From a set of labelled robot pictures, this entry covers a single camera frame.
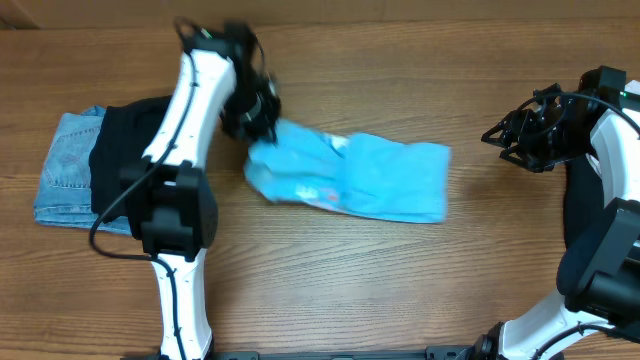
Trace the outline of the light blue printed t-shirt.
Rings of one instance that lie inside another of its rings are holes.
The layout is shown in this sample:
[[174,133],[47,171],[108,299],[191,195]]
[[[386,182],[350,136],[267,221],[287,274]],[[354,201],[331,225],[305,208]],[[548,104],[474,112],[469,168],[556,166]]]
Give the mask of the light blue printed t-shirt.
[[249,149],[247,182],[267,200],[405,223],[447,216],[451,148],[368,133],[332,135],[282,120]]

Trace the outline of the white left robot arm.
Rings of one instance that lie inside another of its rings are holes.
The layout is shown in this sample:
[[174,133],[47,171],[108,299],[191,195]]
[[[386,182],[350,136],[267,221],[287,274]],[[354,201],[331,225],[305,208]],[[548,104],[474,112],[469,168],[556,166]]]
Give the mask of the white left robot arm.
[[180,76],[157,133],[120,179],[132,236],[156,274],[163,338],[160,359],[208,359],[204,269],[218,225],[206,176],[213,135],[249,143],[276,139],[281,102],[253,57],[264,53],[244,22],[215,32],[179,18]]

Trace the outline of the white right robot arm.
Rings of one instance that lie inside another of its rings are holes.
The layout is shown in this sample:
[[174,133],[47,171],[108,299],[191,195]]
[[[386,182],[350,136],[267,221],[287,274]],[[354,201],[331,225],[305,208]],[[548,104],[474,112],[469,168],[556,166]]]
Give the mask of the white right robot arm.
[[481,140],[533,173],[565,165],[565,253],[548,296],[456,358],[561,359],[594,333],[638,342],[638,83],[600,66],[573,92],[558,84],[535,90]]

